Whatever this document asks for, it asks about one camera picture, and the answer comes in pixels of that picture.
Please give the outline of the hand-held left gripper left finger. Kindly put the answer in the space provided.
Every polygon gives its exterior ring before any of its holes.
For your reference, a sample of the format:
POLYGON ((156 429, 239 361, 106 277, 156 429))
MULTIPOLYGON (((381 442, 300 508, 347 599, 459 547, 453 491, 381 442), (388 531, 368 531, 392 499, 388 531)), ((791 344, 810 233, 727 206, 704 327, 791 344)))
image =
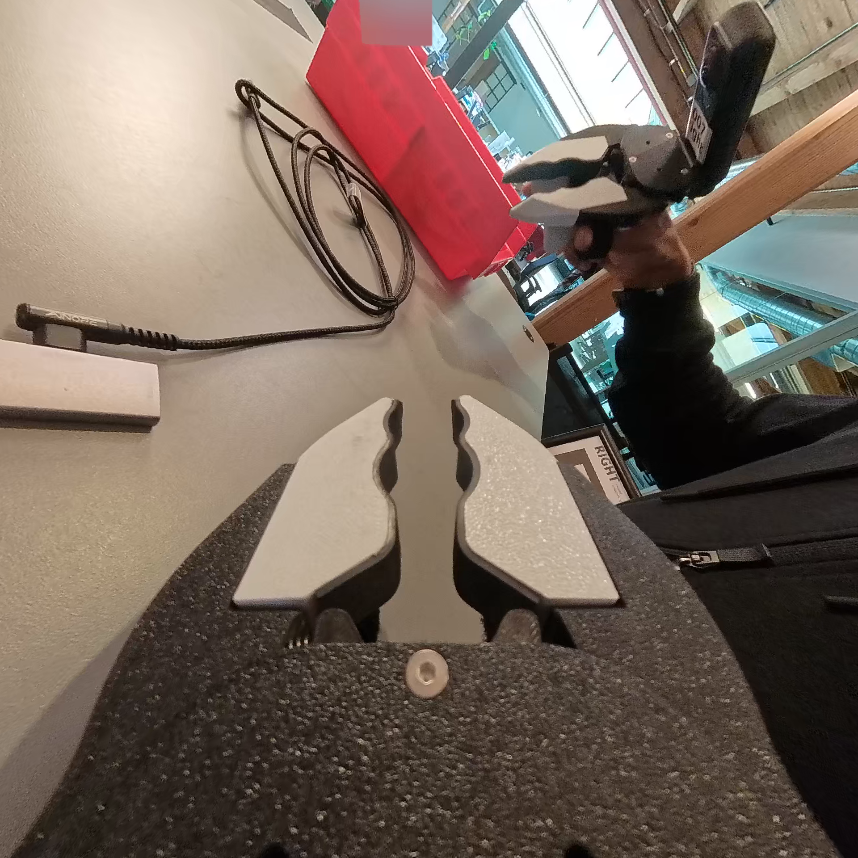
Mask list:
POLYGON ((232 596, 242 609, 370 617, 401 579, 396 451, 402 402, 384 397, 299 457, 232 596))

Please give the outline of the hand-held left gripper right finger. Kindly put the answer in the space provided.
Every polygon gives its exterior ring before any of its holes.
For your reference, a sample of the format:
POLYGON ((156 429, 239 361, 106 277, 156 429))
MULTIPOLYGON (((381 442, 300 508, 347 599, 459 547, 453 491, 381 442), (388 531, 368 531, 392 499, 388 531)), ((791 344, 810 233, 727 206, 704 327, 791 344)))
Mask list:
POLYGON ((454 583, 483 618, 613 607, 620 595, 560 467, 471 395, 451 402, 457 449, 454 583))

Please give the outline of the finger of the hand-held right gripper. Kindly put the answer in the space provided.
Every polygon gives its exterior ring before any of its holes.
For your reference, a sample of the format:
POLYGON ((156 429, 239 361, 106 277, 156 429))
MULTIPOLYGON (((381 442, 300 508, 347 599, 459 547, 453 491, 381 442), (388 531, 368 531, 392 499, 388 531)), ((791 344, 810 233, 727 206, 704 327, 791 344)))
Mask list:
POLYGON ((568 186, 580 186, 598 175, 627 130, 627 126, 593 126, 568 135, 509 168, 502 181, 524 185, 563 179, 568 186))
POLYGON ((612 176, 597 176, 578 186, 569 186, 566 179, 514 178, 510 182, 514 188, 529 185, 531 193, 510 209, 510 215, 527 223, 575 223, 579 215, 633 217, 625 188, 612 176))

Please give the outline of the red plastic bin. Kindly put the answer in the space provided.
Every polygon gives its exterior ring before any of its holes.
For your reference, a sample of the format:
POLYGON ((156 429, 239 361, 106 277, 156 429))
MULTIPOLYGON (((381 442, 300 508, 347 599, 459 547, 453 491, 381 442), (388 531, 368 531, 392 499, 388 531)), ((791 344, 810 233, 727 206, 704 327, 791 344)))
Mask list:
POLYGON ((335 2, 306 80, 446 279, 512 261, 535 226, 512 218, 518 195, 420 47, 361 40, 359 4, 335 2))

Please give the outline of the grey usb hub with cable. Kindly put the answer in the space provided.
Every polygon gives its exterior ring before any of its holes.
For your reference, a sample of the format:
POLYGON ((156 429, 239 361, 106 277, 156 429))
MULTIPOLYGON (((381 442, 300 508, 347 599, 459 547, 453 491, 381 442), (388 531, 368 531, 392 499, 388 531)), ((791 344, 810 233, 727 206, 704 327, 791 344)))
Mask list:
POLYGON ((160 421, 154 364, 1 342, 1 422, 127 425, 160 421))

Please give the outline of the person's right forearm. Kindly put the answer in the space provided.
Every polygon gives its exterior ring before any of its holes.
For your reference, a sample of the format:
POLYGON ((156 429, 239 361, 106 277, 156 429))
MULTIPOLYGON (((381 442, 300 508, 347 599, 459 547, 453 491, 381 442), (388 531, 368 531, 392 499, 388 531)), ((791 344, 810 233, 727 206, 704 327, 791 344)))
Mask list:
POLYGON ((651 290, 618 293, 624 323, 608 394, 638 464, 661 489, 772 456, 764 402, 742 397, 715 364, 714 329, 696 270, 651 290))

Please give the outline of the person's right hand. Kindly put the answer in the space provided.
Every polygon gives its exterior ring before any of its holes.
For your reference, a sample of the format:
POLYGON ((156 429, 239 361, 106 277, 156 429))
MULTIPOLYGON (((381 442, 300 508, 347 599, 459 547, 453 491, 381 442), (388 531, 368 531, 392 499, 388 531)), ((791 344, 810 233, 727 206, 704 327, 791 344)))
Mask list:
POLYGON ((591 228, 577 224, 562 255, 580 271, 595 268, 606 271, 619 288, 658 290, 688 280, 695 270, 668 209, 616 230, 603 259, 585 259, 593 240, 591 228))

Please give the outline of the wooden beam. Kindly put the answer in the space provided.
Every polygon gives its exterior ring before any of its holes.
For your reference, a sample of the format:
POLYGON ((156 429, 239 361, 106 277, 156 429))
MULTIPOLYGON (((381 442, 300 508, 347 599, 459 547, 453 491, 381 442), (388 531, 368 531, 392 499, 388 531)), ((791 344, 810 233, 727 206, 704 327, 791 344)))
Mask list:
MULTIPOLYGON (((856 161, 857 92, 852 92, 673 224, 697 263, 856 161)), ((538 314, 532 326, 548 347, 561 346, 611 316, 618 289, 617 280, 601 271, 538 314)))

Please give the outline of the black framed sign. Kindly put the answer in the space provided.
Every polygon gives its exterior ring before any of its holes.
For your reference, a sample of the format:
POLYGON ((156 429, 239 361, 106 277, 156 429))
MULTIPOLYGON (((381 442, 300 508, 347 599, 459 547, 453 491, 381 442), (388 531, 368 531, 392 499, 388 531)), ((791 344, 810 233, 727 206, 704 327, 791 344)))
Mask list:
POLYGON ((547 437, 542 445, 559 464, 573 467, 612 504, 620 505, 642 496, 604 424, 547 437))

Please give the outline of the silver ventilation duct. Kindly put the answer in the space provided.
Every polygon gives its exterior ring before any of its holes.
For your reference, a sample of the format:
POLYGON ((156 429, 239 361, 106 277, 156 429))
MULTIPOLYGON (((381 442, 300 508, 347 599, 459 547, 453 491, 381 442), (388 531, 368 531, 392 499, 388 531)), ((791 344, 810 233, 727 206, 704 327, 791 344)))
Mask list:
POLYGON ((715 328, 716 347, 726 354, 729 366, 757 358, 786 343, 815 335, 823 328, 841 323, 845 331, 833 346, 823 350, 823 361, 834 355, 856 360, 856 319, 853 311, 817 306, 779 289, 749 283, 738 276, 708 265, 701 275, 701 305, 715 328))

